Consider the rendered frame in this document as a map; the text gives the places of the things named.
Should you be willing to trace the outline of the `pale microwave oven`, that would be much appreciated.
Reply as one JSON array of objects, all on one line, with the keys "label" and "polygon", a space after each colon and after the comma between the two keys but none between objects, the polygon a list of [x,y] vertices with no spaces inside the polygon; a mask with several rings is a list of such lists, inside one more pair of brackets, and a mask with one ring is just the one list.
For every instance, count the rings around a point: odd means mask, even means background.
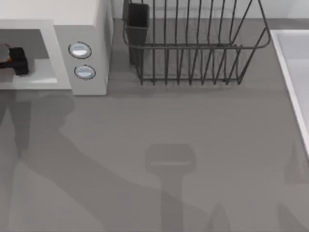
[{"label": "pale microwave oven", "polygon": [[[22,47],[29,73],[0,69],[0,90],[70,90],[76,96],[105,95],[112,53],[110,0],[0,0],[0,63]],[[76,59],[68,47],[86,43],[92,54]],[[96,76],[82,80],[74,68],[89,65]]]}]

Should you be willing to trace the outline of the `round silver microwave knob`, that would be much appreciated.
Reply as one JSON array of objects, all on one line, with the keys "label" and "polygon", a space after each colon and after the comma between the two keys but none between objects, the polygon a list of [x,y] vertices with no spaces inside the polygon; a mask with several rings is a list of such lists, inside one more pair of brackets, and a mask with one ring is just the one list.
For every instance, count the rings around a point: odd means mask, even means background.
[{"label": "round silver microwave knob", "polygon": [[96,76],[96,70],[89,65],[81,65],[74,68],[76,77],[82,80],[90,80]]},{"label": "round silver microwave knob", "polygon": [[92,54],[91,47],[83,42],[70,44],[68,50],[71,56],[76,59],[86,59]]}]

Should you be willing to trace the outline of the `white sink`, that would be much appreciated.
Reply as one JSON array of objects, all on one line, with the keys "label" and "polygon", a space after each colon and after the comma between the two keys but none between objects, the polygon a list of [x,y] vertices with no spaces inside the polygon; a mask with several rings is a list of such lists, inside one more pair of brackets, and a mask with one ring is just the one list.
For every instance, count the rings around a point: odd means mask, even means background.
[{"label": "white sink", "polygon": [[309,160],[309,29],[270,33]]}]

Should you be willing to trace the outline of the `dark grey cutlery holder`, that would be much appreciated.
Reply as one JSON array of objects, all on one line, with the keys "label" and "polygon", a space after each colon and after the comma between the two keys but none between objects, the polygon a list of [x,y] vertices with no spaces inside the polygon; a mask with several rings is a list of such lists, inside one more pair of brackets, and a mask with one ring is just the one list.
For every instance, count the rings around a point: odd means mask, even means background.
[{"label": "dark grey cutlery holder", "polygon": [[133,3],[124,0],[123,22],[129,49],[130,65],[140,64],[141,53],[146,43],[147,30],[149,28],[150,7],[145,3]]}]

